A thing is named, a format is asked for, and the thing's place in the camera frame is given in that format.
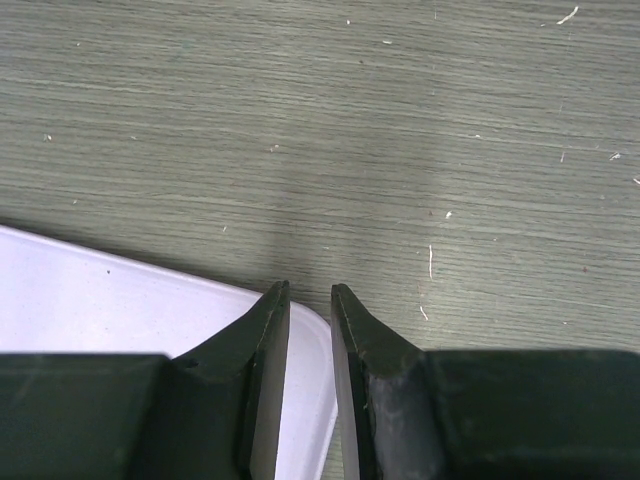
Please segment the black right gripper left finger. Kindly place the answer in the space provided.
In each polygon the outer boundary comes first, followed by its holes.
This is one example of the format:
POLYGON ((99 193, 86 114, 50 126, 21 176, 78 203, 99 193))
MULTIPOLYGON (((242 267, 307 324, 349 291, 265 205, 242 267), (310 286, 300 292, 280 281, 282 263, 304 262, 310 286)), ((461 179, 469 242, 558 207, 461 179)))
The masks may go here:
POLYGON ((271 479, 290 328, 279 281, 190 351, 1 358, 5 479, 271 479))

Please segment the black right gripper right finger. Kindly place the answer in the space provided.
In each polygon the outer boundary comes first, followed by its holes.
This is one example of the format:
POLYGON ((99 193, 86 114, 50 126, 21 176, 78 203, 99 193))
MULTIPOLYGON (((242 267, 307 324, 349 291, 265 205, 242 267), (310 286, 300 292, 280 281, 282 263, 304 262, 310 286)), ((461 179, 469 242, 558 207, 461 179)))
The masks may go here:
POLYGON ((348 479, 635 479, 639 357, 423 350, 344 284, 331 337, 348 479))

